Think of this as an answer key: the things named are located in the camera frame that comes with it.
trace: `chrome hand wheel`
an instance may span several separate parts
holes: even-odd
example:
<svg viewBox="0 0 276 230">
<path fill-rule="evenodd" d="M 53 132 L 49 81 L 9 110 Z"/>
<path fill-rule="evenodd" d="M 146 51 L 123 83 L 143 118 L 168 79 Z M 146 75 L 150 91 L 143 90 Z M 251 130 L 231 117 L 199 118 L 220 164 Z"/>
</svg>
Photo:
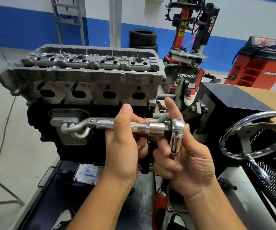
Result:
<svg viewBox="0 0 276 230">
<path fill-rule="evenodd" d="M 272 117 L 276 117 L 276 111 L 265 111 L 247 116 L 229 127 L 219 141 L 219 147 L 225 156 L 235 160 L 248 160 L 253 166 L 256 174 L 268 184 L 270 184 L 268 174 L 258 166 L 254 158 L 262 157 L 276 151 L 276 142 L 262 150 L 252 152 L 250 137 L 255 135 L 260 129 L 276 129 L 276 123 L 252 123 L 252 121 L 258 119 Z M 242 154 L 232 154 L 225 148 L 227 138 L 234 134 L 238 134 L 240 138 Z"/>
</svg>

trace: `engine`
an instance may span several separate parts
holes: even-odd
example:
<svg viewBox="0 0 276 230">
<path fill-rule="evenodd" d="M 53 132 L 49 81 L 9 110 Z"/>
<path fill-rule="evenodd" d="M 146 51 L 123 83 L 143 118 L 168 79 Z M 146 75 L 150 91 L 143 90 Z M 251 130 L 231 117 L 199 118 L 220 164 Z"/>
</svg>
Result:
<svg viewBox="0 0 276 230">
<path fill-rule="evenodd" d="M 124 103 L 151 118 L 166 75 L 154 50 L 46 44 L 0 71 L 0 82 L 26 99 L 29 124 L 42 142 L 55 143 L 61 160 L 103 166 L 105 131 L 76 139 L 51 120 L 115 117 Z"/>
</svg>

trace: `tile floor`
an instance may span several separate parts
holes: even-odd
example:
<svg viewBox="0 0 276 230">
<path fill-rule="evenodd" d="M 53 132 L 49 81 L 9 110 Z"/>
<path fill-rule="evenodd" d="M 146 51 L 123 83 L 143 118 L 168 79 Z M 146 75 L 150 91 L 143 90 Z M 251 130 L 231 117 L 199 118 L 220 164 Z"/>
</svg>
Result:
<svg viewBox="0 0 276 230">
<path fill-rule="evenodd" d="M 25 50 L 7 48 L 3 51 L 9 62 L 15 62 L 28 53 Z M 0 51 L 0 69 L 6 65 Z M 13 96 L 0 84 L 0 144 L 12 101 Z M 57 162 L 58 155 L 53 143 L 40 142 L 40 133 L 27 122 L 26 110 L 25 100 L 17 97 L 0 158 L 0 182 L 28 203 L 34 194 L 39 192 L 37 184 L 40 178 L 49 165 Z M 241 168 L 231 167 L 222 176 L 238 187 L 237 191 L 231 191 L 226 195 L 248 230 L 276 230 L 275 222 L 244 171 Z M 0 188 L 0 201 L 9 199 L 11 197 Z M 14 223 L 27 208 L 28 205 L 23 208 L 17 204 L 0 205 L 0 230 L 15 229 Z"/>
</svg>

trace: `wall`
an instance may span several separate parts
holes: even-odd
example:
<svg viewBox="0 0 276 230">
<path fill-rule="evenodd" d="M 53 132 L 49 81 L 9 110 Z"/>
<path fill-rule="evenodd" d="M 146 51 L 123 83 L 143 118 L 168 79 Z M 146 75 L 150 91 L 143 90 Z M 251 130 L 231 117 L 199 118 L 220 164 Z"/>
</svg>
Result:
<svg viewBox="0 0 276 230">
<path fill-rule="evenodd" d="M 122 0 L 121 46 L 128 46 L 128 32 L 147 28 L 158 34 L 159 57 L 163 58 L 175 37 L 171 22 L 164 21 L 164 3 L 145 0 Z M 237 51 L 250 35 L 276 38 L 276 3 L 262 0 L 206 0 L 220 7 L 216 24 L 204 54 L 204 69 L 228 72 Z M 109 46 L 108 0 L 85 0 L 88 40 L 92 46 Z M 76 26 L 62 25 L 66 44 L 81 44 Z M 6 47 L 35 49 L 44 43 L 58 43 L 50 0 L 0 0 L 0 39 Z M 185 34 L 183 45 L 192 40 Z"/>
</svg>

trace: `blue wall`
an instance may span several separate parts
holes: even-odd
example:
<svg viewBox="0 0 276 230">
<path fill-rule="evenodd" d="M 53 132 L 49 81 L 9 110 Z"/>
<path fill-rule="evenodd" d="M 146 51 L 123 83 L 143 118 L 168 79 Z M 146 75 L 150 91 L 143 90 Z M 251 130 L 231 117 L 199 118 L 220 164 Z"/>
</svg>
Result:
<svg viewBox="0 0 276 230">
<path fill-rule="evenodd" d="M 99 19 L 84 19 L 85 41 L 90 46 L 109 46 L 109 22 Z M 128 47 L 129 30 L 144 28 L 158 34 L 158 55 L 163 58 L 169 51 L 175 37 L 174 30 L 138 26 L 122 23 L 121 47 Z M 61 24 L 64 44 L 81 45 L 79 27 Z M 192 40 L 186 33 L 183 45 Z M 58 34 L 52 13 L 0 6 L 0 41 L 3 47 L 34 50 L 46 43 L 59 44 Z M 232 59 L 244 46 L 245 40 L 210 36 L 203 54 L 209 59 L 201 67 L 206 70 L 229 72 Z"/>
</svg>

